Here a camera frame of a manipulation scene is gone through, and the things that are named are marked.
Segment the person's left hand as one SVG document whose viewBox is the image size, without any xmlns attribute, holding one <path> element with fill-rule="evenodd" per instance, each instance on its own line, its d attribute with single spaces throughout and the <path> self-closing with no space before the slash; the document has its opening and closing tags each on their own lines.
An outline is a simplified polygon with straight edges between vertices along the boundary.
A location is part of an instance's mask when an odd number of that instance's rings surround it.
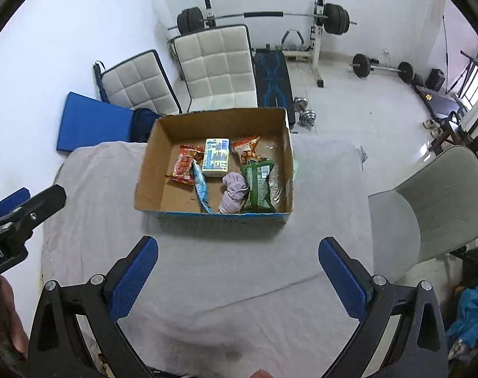
<svg viewBox="0 0 478 378">
<path fill-rule="evenodd" d="M 28 348 L 29 339 L 16 310 L 12 286 L 0 276 L 0 356 L 9 352 L 27 359 Z"/>
</svg>

